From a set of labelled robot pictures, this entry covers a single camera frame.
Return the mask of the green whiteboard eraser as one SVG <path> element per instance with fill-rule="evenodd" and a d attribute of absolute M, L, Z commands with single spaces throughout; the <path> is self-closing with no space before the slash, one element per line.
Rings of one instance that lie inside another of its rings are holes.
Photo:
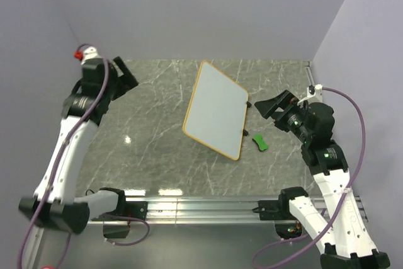
<path fill-rule="evenodd" d="M 267 143 L 265 143 L 261 134 L 256 134 L 252 137 L 252 141 L 256 144 L 258 150 L 263 152 L 268 149 Z"/>

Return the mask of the yellow framed whiteboard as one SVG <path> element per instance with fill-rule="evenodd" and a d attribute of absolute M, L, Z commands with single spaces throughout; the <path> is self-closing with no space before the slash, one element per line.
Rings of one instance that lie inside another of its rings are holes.
<path fill-rule="evenodd" d="M 182 130 L 193 140 L 236 161 L 241 155 L 248 102 L 245 88 L 203 61 Z"/>

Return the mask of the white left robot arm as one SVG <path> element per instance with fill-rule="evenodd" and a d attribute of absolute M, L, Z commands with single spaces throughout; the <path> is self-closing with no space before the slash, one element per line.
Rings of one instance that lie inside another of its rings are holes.
<path fill-rule="evenodd" d="M 120 220 L 127 214 L 123 190 L 104 187 L 77 197 L 76 184 L 110 103 L 139 83 L 120 57 L 108 60 L 90 44 L 78 46 L 74 57 L 80 61 L 82 76 L 63 103 L 54 152 L 34 194 L 21 198 L 18 208 L 37 227 L 80 234 L 93 218 L 107 214 Z"/>

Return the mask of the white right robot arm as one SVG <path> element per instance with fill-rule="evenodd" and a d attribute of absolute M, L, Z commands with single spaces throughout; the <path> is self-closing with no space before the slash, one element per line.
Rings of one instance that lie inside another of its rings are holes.
<path fill-rule="evenodd" d="M 389 268 L 389 256 L 379 251 L 371 239 L 352 189 L 365 153 L 365 123 L 360 122 L 360 155 L 351 173 L 343 150 L 332 138 L 334 110 L 323 102 L 325 90 L 320 84 L 309 86 L 303 99 L 284 90 L 274 98 L 254 104 L 263 118 L 272 118 L 276 128 L 291 132 L 301 142 L 302 158 L 329 214 L 326 220 L 302 187 L 283 189 L 278 196 L 280 215 L 298 221 L 312 240 L 272 268 L 286 265 L 313 246 L 321 254 L 322 268 Z"/>

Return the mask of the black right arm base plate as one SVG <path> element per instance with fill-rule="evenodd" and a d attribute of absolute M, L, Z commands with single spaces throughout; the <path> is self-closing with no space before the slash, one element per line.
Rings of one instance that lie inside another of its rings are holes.
<path fill-rule="evenodd" d="M 278 200 L 259 200 L 252 212 L 258 214 L 261 221 L 295 220 Z"/>

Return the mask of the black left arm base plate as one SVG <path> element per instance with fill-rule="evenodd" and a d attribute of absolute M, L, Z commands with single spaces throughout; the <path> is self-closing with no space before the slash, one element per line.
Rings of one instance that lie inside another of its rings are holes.
<path fill-rule="evenodd" d="M 123 216 L 146 220 L 147 209 L 147 201 L 126 201 Z"/>

